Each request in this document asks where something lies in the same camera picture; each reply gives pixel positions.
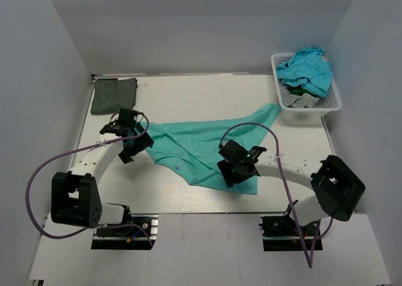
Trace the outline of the teal t shirt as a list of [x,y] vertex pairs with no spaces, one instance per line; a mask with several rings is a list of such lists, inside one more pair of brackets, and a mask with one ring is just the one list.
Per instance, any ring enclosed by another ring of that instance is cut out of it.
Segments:
[[220,139],[232,126],[240,123],[259,123],[270,128],[280,107],[266,104],[252,115],[237,119],[191,121],[179,123],[150,123],[147,133],[154,144],[146,152],[156,165],[162,165],[181,176],[189,185],[214,190],[256,195],[258,178],[252,177],[229,188],[217,163]]

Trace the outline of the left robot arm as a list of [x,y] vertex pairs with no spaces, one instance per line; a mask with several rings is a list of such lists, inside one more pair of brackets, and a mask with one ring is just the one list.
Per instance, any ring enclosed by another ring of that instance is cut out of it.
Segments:
[[151,146],[153,140],[140,123],[105,125],[97,143],[81,161],[68,172],[53,176],[52,221],[83,228],[111,225],[117,234],[128,234],[133,227],[129,207],[102,202],[98,183],[116,157],[129,163],[136,154]]

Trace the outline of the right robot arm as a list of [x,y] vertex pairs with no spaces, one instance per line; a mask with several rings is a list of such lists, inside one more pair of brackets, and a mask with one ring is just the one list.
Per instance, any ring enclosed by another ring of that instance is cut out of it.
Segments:
[[312,190],[311,197],[294,203],[285,212],[283,226],[292,235],[326,217],[347,222],[366,190],[357,175],[335,155],[316,161],[265,154],[257,157],[247,152],[242,158],[224,157],[217,166],[229,187],[252,177],[275,177],[284,185],[290,181]]

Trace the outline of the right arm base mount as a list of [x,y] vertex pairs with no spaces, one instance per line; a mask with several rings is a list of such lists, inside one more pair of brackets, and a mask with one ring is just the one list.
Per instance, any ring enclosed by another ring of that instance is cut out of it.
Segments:
[[[294,225],[289,219],[283,219],[282,215],[267,214],[260,217],[259,227],[263,238],[263,250],[265,252],[303,251],[300,237]],[[301,233],[307,250],[310,251],[313,240],[317,236],[314,250],[322,251],[321,233],[318,228],[318,221],[314,221],[301,227]]]

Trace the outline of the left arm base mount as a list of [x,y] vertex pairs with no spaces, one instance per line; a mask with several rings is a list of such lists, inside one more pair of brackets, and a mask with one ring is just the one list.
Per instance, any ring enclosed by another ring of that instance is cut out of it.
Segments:
[[129,226],[97,228],[93,233],[91,249],[149,251],[156,241],[158,219],[157,214],[133,214]]

